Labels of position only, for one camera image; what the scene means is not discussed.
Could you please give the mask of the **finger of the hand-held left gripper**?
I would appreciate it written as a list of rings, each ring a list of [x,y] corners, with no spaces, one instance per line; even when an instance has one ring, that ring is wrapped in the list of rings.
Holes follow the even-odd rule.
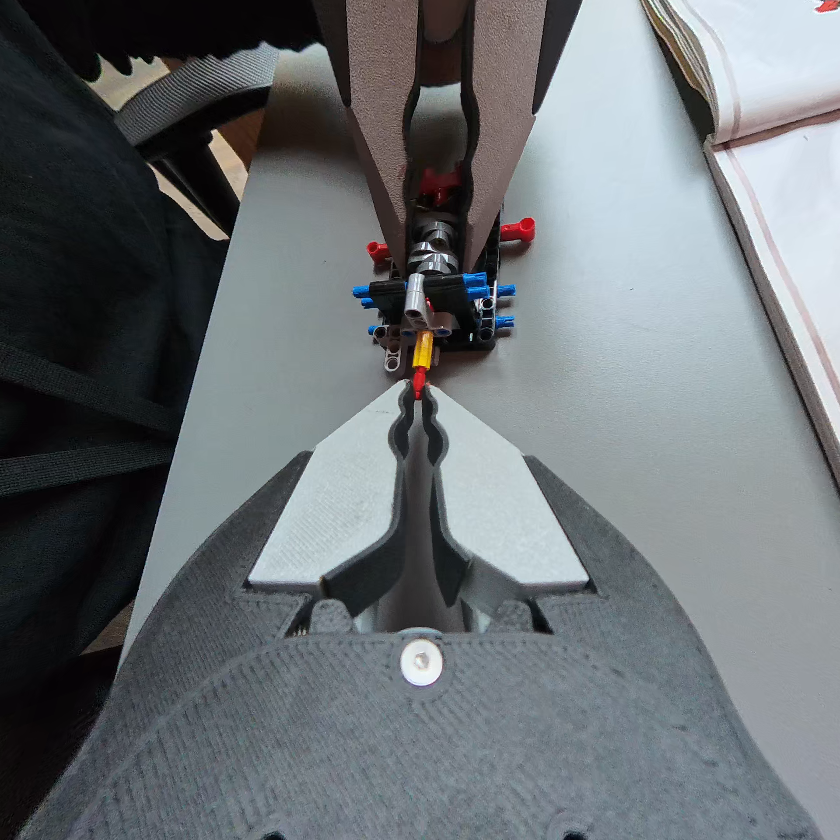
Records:
[[[467,270],[486,244],[580,8],[580,1],[472,3],[461,74]]]
[[[417,1],[314,1],[351,135],[391,255],[406,265],[406,126],[417,101]]]

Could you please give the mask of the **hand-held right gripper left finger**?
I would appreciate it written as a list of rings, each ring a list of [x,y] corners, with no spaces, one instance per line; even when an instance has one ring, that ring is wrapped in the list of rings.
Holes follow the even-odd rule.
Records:
[[[342,602],[352,617],[403,572],[415,395],[399,381],[312,450],[248,583]]]

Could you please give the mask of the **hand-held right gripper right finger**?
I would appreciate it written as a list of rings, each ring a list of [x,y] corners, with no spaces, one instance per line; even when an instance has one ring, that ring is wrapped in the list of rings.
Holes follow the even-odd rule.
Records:
[[[504,601],[590,584],[522,452],[441,389],[423,395],[433,469],[429,517],[437,584],[466,629],[485,629]]]

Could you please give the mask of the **black lego frame assembly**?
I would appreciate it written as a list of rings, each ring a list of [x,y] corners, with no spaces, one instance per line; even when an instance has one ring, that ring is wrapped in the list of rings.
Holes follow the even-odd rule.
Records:
[[[447,173],[426,168],[419,183],[409,237],[406,272],[386,243],[371,241],[366,251],[382,278],[353,288],[362,309],[374,312],[371,340],[384,351],[384,370],[395,379],[411,376],[424,385],[442,352],[490,351],[499,333],[512,331],[515,318],[499,314],[498,303],[517,293],[499,282],[500,247],[529,245],[533,218],[490,228],[476,267],[461,268],[455,210],[463,196],[463,165]]]

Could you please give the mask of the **lego instruction booklet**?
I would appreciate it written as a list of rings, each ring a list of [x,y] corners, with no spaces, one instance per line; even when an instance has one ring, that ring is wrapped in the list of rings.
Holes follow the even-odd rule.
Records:
[[[642,5],[710,107],[710,173],[837,480],[838,2]]]

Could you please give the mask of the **person's left hand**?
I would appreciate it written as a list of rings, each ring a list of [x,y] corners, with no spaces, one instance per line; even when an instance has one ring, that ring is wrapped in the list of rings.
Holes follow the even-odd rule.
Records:
[[[459,37],[470,1],[421,1],[423,39],[442,45]]]

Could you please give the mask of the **black chair frame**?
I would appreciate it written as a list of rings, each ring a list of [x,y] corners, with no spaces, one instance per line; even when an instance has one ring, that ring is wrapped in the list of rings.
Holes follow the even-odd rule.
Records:
[[[209,93],[192,103],[177,102],[179,91],[166,92],[160,80],[133,96],[115,121],[129,143],[153,168],[226,235],[234,231],[239,200],[215,162],[212,132],[267,103],[270,84],[227,93]]]

